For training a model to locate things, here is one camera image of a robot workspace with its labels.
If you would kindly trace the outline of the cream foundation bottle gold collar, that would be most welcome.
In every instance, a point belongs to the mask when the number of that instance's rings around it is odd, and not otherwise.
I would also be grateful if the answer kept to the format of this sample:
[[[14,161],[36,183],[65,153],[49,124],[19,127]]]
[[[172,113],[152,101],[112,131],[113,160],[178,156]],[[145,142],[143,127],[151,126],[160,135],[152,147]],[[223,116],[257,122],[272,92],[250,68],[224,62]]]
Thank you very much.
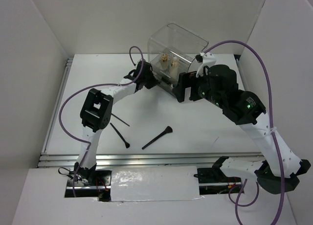
[[[172,79],[177,79],[178,68],[179,68],[179,59],[176,56],[174,56],[171,60],[170,65],[170,76]]]

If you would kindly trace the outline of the small gold cap bottle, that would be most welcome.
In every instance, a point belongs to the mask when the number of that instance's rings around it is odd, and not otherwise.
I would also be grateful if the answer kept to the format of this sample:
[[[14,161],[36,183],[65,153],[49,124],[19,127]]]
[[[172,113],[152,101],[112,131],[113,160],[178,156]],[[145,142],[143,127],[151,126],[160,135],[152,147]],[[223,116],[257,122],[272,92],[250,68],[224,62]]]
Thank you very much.
[[[168,69],[168,60],[169,60],[169,56],[166,53],[163,53],[160,56],[160,64],[161,64],[161,70],[167,70]]]

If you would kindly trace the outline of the clear acrylic makeup organizer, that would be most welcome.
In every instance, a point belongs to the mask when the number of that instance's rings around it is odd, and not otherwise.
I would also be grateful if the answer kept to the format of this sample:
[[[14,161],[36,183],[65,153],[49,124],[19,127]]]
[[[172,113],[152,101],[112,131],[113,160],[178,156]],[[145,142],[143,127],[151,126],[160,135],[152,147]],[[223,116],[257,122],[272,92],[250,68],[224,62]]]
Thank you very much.
[[[179,74],[197,70],[195,55],[206,50],[208,45],[207,39],[174,22],[166,24],[154,33],[147,43],[148,61],[152,65],[159,86],[174,96],[172,89],[178,82]],[[160,69],[160,56],[163,53],[169,56],[167,70]],[[174,56],[179,59],[177,79],[170,76],[170,65]]]

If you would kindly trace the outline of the black thin makeup brush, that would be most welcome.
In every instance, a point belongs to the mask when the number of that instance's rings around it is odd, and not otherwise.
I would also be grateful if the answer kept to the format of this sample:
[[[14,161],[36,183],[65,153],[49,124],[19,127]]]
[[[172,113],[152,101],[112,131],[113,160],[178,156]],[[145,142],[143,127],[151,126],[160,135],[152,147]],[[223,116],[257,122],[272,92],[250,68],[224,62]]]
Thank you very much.
[[[114,118],[116,118],[117,120],[121,121],[122,123],[124,123],[126,126],[130,127],[130,125],[129,125],[126,121],[122,120],[120,117],[116,116],[116,115],[113,114],[113,113],[112,113],[112,116],[113,116]]]

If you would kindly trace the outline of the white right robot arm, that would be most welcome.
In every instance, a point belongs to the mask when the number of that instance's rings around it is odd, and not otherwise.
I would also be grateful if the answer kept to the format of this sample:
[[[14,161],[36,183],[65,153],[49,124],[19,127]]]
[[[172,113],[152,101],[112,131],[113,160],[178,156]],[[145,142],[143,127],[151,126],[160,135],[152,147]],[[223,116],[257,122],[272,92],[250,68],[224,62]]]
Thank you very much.
[[[240,127],[259,148],[264,161],[242,161],[222,156],[212,166],[213,177],[225,181],[228,177],[257,182],[271,194],[293,191],[300,183],[299,175],[307,173],[311,164],[300,159],[287,146],[279,133],[270,125],[269,113],[258,96],[239,89],[237,74],[226,65],[204,67],[204,75],[196,72],[181,73],[173,93],[184,101],[185,89],[190,88],[191,101],[205,99],[222,110],[230,121]]]

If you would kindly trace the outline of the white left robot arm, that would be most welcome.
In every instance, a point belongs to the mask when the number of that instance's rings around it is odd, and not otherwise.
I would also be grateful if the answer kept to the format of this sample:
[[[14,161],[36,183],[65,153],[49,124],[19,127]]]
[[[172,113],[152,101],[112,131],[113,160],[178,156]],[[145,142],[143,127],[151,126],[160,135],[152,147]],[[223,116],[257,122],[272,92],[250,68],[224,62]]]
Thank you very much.
[[[79,157],[74,165],[79,181],[91,185],[96,179],[96,152],[102,131],[109,125],[112,107],[128,95],[143,87],[151,89],[158,84],[152,65],[139,61],[136,69],[126,75],[117,85],[101,90],[89,90],[80,112],[83,125],[83,140]]]

